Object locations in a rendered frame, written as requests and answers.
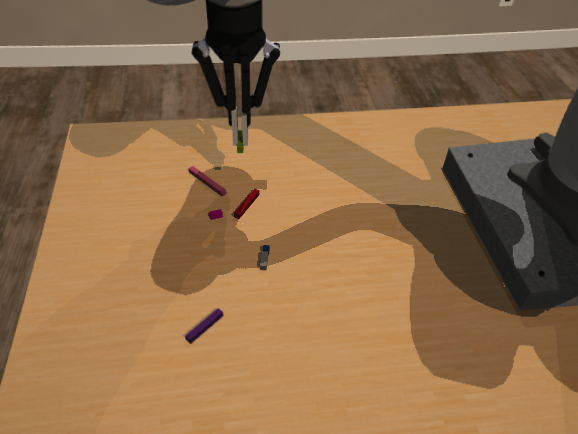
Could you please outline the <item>purple rod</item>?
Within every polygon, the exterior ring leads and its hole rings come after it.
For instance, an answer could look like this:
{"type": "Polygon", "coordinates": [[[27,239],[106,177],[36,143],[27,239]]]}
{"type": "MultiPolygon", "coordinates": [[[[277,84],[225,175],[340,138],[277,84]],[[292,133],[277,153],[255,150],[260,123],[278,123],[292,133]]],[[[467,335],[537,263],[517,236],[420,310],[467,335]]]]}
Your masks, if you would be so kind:
{"type": "Polygon", "coordinates": [[[198,337],[200,337],[205,331],[207,331],[222,317],[223,311],[217,308],[213,313],[211,313],[207,318],[205,318],[194,329],[192,329],[188,334],[185,335],[186,340],[190,344],[193,343],[198,337]]]}

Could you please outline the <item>small magenta block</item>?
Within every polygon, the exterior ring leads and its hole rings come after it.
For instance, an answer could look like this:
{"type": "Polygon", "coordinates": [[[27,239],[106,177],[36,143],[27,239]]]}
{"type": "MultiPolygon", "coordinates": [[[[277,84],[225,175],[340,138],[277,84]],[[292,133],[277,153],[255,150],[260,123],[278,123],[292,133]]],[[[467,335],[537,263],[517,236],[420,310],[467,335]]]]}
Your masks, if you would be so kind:
{"type": "Polygon", "coordinates": [[[219,209],[219,210],[214,210],[214,211],[210,211],[209,214],[210,214],[211,220],[213,220],[213,219],[218,219],[218,218],[222,218],[222,217],[223,217],[223,213],[222,213],[222,210],[221,210],[221,209],[219,209]]]}

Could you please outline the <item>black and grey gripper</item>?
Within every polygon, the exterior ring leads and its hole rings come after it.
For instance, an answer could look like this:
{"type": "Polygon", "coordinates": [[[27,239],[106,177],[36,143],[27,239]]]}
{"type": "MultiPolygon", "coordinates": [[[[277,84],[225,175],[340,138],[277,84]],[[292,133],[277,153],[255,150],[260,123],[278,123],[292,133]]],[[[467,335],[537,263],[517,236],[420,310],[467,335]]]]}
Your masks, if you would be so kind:
{"type": "Polygon", "coordinates": [[[248,146],[248,126],[251,124],[249,111],[252,107],[260,107],[262,104],[272,66],[280,56],[280,45],[266,39],[262,27],[262,0],[239,8],[223,7],[206,0],[206,10],[207,34],[200,42],[193,43],[192,55],[201,65],[216,106],[223,106],[228,110],[233,146],[238,144],[234,63],[241,64],[242,135],[243,146],[248,146]],[[209,47],[223,61],[226,95],[223,93],[209,55],[209,47]],[[254,95],[250,96],[249,62],[255,58],[262,47],[264,60],[254,95]]]}

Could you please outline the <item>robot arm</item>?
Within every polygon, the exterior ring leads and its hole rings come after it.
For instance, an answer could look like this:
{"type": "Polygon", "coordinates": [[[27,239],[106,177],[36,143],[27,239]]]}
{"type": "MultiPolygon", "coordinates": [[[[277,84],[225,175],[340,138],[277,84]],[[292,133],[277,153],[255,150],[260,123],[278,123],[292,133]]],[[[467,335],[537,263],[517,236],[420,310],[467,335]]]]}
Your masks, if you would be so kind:
{"type": "MultiPolygon", "coordinates": [[[[208,1],[223,7],[239,8],[259,0],[208,1]]],[[[556,136],[541,133],[535,138],[534,146],[544,159],[514,164],[508,177],[523,187],[546,211],[570,243],[578,246],[578,88],[556,136]]]]}

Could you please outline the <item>pink rod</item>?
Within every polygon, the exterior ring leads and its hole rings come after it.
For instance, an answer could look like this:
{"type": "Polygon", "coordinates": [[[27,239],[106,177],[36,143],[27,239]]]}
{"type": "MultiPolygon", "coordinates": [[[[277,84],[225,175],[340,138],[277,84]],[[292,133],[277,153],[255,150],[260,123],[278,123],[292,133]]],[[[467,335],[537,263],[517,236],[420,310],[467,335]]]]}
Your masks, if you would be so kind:
{"type": "Polygon", "coordinates": [[[224,196],[226,195],[226,189],[224,189],[222,186],[220,186],[219,184],[217,184],[215,181],[213,181],[212,179],[210,179],[208,176],[206,176],[205,174],[203,174],[201,171],[199,171],[197,168],[195,168],[194,166],[189,168],[189,173],[192,174],[194,177],[196,177],[197,179],[199,179],[201,182],[203,182],[205,185],[207,185],[209,188],[211,188],[212,190],[214,190],[216,193],[218,193],[220,196],[224,196]]]}

